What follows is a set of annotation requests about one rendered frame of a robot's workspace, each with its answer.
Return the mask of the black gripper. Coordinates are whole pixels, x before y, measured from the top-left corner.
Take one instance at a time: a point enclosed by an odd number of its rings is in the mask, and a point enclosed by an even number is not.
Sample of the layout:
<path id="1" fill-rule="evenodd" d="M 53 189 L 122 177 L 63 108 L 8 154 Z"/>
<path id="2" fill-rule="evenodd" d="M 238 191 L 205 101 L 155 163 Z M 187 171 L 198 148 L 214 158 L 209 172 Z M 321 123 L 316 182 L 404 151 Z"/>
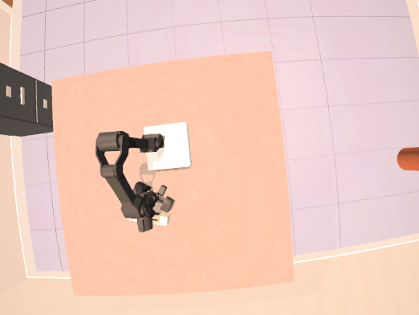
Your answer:
<path id="1" fill-rule="evenodd" d="M 143 183 L 142 181 L 139 181 L 135 184 L 132 191 L 134 194 L 143 194 L 149 195 L 153 199 L 153 205 L 156 202 L 159 202 L 161 205 L 160 210 L 164 211 L 165 213 L 168 213 L 174 203 L 173 199 L 167 195 L 167 197 L 164 199 L 159 196 L 158 193 L 156 193 L 153 190 L 150 190 L 152 187 Z M 148 192 L 146 192 L 148 191 Z"/>

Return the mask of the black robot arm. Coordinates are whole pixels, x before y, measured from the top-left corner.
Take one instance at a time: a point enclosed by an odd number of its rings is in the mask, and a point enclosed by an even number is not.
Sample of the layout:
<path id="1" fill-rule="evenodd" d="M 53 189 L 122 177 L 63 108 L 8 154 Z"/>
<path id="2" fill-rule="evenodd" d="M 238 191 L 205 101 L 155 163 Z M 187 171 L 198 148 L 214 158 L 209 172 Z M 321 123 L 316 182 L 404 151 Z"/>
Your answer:
<path id="1" fill-rule="evenodd" d="M 146 133 L 140 137 L 129 137 L 124 131 L 100 132 L 96 138 L 96 159 L 100 164 L 100 175 L 105 178 L 121 202 L 125 218 L 137 219 L 140 233 L 153 229 L 153 199 L 143 194 L 134 194 L 125 177 L 123 168 L 129 148 L 140 148 L 141 153 L 157 152 L 164 148 L 165 137 L 161 133 Z M 109 165 L 105 152 L 120 151 L 115 164 Z M 151 210 L 149 210 L 151 208 Z"/>

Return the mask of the dark grey two-prong plug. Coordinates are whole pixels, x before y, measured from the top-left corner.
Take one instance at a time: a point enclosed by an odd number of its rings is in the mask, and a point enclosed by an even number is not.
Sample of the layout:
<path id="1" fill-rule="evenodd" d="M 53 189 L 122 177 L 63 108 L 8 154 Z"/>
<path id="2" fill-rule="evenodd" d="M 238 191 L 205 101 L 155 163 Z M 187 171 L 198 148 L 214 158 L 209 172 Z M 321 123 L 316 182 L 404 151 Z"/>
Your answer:
<path id="1" fill-rule="evenodd" d="M 162 196 L 162 195 L 164 195 L 164 194 L 165 194 L 165 192 L 167 191 L 167 189 L 168 189 L 168 187 L 167 187 L 167 186 L 162 185 L 162 186 L 160 187 L 160 189 L 157 191 L 157 193 L 158 193 L 160 196 Z"/>

